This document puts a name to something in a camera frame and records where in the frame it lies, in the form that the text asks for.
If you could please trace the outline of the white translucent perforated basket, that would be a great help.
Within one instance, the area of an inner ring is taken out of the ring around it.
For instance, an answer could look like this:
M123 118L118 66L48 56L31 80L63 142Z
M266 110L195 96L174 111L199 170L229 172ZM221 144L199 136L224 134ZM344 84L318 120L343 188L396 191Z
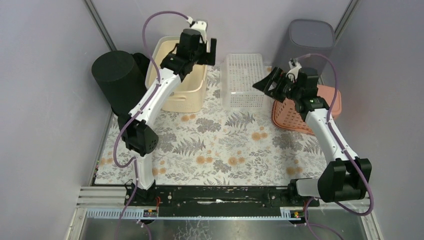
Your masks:
M253 87L265 77L262 55L230 53L220 66L220 101L225 110L266 112L271 101Z

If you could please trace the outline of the cream plastic basket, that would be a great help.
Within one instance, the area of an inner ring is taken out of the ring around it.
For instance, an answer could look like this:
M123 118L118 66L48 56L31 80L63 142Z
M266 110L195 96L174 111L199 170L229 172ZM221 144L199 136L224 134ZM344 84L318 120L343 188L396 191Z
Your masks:
M179 36L164 36L158 41L152 55L157 65L175 47L179 39ZM207 70L206 65L196 64L192 72L166 99L161 109L176 113L199 112L206 97Z

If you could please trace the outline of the grey ribbed waste bin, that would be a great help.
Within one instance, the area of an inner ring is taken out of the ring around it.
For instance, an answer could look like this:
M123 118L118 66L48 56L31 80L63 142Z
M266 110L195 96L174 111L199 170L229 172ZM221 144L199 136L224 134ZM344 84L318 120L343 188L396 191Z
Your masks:
M327 61L314 54L324 55L329 58L334 46L334 29L329 23L321 20L295 19L290 22L278 45L272 66L288 72L290 59L311 54L311 57L303 58L299 62L303 67L316 69L320 75Z

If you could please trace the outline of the black round waste bin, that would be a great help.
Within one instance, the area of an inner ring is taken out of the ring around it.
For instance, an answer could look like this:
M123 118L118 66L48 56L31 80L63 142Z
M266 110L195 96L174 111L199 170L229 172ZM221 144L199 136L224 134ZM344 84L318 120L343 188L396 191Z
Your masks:
M123 50L98 57L91 73L115 115L127 115L147 91L145 78L131 53Z

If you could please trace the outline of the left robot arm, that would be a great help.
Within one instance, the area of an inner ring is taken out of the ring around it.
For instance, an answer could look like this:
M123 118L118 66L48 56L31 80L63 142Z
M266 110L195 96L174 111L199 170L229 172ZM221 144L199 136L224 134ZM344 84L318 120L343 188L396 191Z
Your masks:
M197 66L214 66L217 39L206 38L205 32L186 28L177 42L160 61L156 77L139 102L126 117L119 117L119 134L133 156L136 199L144 206L155 200L155 178L152 173L153 152L160 142L154 125L171 94L183 84Z

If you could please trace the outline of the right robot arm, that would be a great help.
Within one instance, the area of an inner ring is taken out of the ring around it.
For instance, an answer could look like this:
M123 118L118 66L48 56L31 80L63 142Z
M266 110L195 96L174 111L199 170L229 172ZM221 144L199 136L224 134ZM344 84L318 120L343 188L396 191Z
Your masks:
M318 95L319 76L314 68L301 67L284 73L275 67L253 88L283 102L292 100L296 112L312 130L321 147L327 166L318 178L291 180L287 201L301 205L307 197L326 203L361 200L368 195L372 165L360 158L343 139L326 100Z

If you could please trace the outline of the black cloth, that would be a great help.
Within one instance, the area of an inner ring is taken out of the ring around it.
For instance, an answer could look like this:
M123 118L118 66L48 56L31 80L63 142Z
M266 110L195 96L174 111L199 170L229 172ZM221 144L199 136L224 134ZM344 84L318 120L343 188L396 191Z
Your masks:
M142 76L144 77L144 79L147 77L147 72L149 69L149 65L150 65L150 60L148 57L146 57L144 54L140 53L140 52L136 52L132 54L136 65L138 66Z

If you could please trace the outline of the floral table mat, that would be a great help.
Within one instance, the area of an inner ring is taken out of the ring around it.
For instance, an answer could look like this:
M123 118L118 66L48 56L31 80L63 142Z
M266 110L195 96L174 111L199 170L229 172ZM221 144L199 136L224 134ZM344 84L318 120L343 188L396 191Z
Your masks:
M267 111L229 111L221 105L220 71L207 71L206 98L197 113L161 111L152 174L159 185L285 186L317 178L327 166L317 139L286 129L291 104Z

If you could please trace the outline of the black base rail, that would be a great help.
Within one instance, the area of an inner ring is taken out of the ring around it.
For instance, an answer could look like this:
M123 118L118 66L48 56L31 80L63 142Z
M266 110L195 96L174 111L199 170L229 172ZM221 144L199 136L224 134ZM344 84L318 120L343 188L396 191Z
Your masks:
M148 190L125 186L124 203L153 207L159 217L282 217L283 211L302 211L306 196L293 186L153 185Z

